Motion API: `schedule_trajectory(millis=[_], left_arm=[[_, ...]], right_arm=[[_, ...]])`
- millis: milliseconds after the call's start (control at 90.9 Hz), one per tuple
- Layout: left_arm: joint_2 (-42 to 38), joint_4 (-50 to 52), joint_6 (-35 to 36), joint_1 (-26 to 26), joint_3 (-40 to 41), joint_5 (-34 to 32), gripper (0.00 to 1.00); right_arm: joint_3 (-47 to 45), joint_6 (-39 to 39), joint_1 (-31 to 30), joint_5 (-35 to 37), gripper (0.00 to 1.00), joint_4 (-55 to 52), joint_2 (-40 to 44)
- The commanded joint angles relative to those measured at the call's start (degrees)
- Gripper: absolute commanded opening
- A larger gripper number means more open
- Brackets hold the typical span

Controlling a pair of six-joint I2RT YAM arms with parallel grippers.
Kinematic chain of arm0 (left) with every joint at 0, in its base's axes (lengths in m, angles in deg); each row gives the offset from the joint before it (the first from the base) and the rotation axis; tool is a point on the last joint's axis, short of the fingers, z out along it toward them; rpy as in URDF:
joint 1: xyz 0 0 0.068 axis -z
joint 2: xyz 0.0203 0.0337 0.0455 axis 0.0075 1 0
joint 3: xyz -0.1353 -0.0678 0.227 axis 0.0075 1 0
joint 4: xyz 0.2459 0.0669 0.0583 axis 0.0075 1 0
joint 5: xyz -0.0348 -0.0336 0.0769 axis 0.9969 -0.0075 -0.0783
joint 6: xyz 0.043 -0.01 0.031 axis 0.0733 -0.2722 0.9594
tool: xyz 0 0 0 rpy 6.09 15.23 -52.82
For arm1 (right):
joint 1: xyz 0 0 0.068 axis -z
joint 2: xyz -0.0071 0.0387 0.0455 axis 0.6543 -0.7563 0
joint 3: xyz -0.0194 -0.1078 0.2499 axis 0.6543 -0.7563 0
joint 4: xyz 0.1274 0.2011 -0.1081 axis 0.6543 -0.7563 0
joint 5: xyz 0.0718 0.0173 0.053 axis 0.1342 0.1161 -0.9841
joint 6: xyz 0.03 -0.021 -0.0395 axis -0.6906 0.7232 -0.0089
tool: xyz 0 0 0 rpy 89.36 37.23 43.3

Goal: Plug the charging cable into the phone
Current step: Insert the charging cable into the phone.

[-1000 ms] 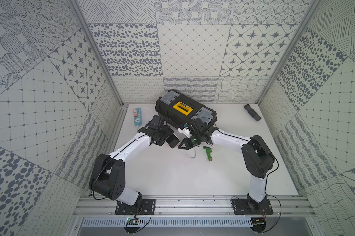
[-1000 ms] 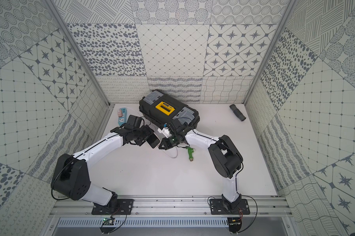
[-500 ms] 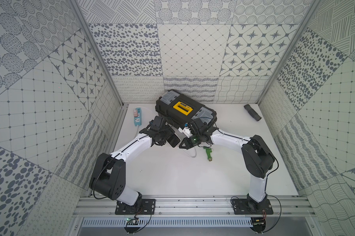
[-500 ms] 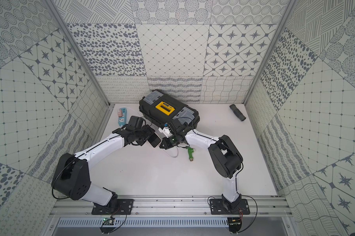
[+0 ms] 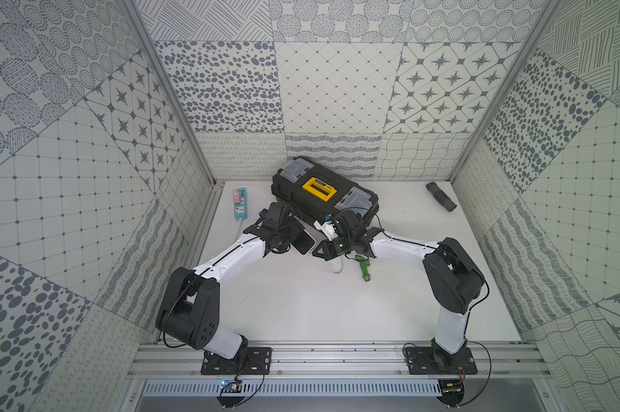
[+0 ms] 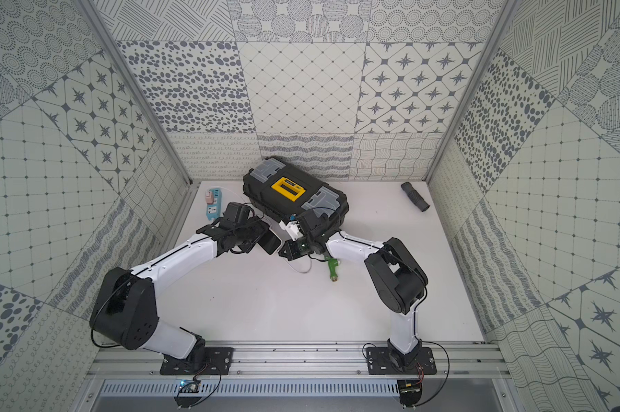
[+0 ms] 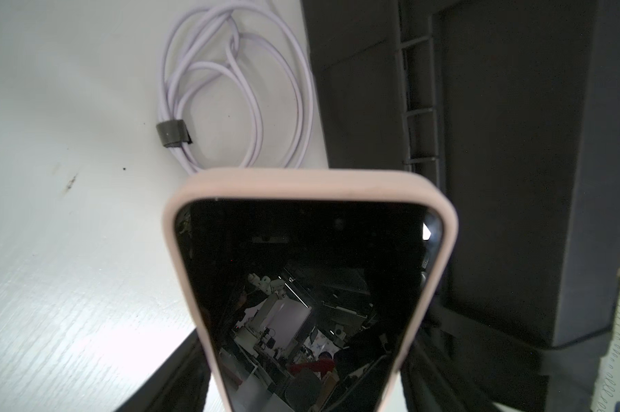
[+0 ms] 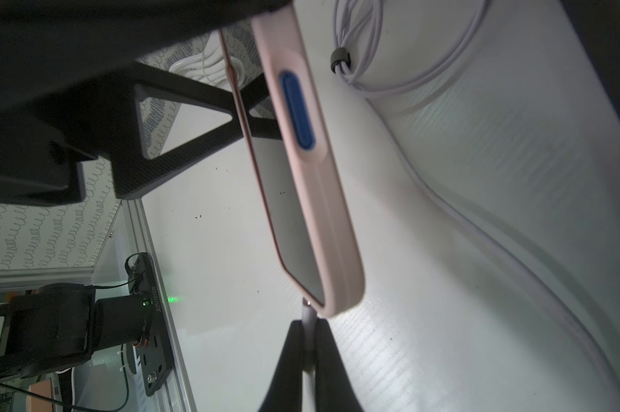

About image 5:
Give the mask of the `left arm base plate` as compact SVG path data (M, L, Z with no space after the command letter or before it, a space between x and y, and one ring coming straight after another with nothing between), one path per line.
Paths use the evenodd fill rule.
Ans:
M205 352L201 374L204 376L268 375L272 352L272 347L246 347L239 350L232 359Z

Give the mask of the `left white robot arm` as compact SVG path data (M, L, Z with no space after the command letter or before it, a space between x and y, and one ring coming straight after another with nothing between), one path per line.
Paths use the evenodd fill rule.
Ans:
M268 254L284 254L306 234L292 209L273 202L253 225L215 257L192 269L179 267L167 283L155 327L162 338L243 364L248 339L221 325L221 286Z

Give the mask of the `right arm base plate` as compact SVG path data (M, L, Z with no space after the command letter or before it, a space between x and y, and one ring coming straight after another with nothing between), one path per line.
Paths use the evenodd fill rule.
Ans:
M461 348L455 354L449 354L440 347L405 345L402 353L411 375L478 374L472 352L467 347Z

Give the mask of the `black smartphone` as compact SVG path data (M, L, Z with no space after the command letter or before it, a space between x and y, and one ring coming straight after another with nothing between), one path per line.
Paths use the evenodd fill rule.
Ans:
M306 255L313 249L313 247L315 247L316 241L303 228L296 228L293 231L291 245L301 255Z

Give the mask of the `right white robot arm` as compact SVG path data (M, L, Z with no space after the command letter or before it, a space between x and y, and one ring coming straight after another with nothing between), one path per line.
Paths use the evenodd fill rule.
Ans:
M313 226L326 237L313 250L314 257L329 261L355 253L423 270L433 297L440 304L433 350L454 356L467 347L469 314L488 283L457 240L447 237L426 242L400 237L369 225L362 214L347 209L314 221Z

